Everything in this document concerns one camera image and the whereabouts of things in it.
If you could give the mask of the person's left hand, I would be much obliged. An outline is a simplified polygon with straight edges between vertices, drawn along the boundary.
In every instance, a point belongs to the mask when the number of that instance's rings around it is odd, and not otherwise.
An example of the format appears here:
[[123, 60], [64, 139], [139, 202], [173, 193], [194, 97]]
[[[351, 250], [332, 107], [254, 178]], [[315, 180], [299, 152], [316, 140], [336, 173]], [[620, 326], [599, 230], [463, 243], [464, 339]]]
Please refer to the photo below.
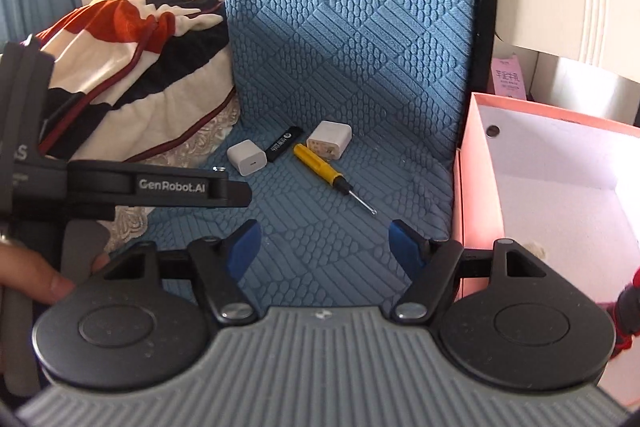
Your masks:
[[54, 305], [76, 287], [40, 254], [20, 246], [1, 245], [0, 270], [2, 287], [44, 305]]

